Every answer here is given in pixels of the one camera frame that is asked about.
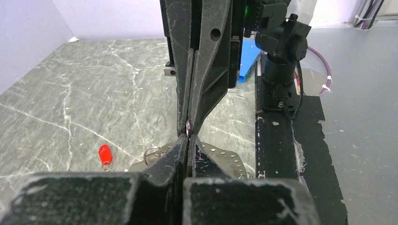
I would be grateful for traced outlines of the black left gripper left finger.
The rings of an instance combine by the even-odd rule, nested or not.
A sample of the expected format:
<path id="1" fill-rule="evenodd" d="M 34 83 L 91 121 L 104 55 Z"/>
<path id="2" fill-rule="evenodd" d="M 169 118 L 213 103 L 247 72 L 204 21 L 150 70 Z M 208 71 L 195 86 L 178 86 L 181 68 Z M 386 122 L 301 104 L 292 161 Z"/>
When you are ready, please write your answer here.
<path id="1" fill-rule="evenodd" d="M 182 225 L 189 139 L 142 172 L 42 172 L 28 176 L 3 225 Z"/>

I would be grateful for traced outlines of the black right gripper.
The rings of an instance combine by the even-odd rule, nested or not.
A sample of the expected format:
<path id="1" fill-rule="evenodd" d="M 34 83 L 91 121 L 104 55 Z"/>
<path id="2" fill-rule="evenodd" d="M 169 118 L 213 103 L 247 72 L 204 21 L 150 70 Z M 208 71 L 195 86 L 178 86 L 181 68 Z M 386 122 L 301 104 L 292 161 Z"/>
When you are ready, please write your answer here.
<path id="1" fill-rule="evenodd" d="M 236 87 L 245 3 L 245 0 L 160 1 L 169 53 L 164 72 L 166 76 L 176 77 L 178 135 L 187 136 L 187 120 L 189 133 L 197 135 L 205 118 L 225 96 L 227 87 Z"/>

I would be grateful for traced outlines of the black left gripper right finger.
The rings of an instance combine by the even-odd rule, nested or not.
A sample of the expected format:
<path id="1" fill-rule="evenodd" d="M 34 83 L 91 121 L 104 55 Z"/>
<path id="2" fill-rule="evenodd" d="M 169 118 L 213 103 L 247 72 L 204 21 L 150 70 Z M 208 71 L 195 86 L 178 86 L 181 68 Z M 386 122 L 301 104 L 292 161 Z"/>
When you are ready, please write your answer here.
<path id="1" fill-rule="evenodd" d="M 184 180 L 183 224 L 185 225 L 319 225 L 309 191 L 293 179 L 232 179 L 200 176 L 204 162 L 198 136 L 190 138 L 196 153 L 191 178 Z"/>

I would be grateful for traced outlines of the red key tag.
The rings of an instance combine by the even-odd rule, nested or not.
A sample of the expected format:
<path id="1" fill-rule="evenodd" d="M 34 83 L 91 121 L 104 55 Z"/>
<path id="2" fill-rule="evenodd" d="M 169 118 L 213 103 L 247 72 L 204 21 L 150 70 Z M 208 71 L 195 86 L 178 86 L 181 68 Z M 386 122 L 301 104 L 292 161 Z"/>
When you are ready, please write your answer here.
<path id="1" fill-rule="evenodd" d="M 107 144 L 100 146 L 98 150 L 98 155 L 102 165 L 110 165 L 113 160 L 113 155 L 110 147 Z"/>

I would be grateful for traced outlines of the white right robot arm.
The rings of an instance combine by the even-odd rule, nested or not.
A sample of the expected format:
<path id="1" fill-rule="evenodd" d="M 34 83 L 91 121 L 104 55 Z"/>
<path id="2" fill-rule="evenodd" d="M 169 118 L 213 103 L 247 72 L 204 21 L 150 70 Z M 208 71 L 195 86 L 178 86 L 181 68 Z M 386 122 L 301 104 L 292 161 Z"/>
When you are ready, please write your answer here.
<path id="1" fill-rule="evenodd" d="M 297 113 L 294 72 L 307 51 L 310 26 L 288 12 L 288 0 L 162 0 L 171 74 L 176 77 L 177 134 L 199 133 L 205 118 L 234 88 L 242 42 L 255 33 L 266 53 L 262 110 Z"/>

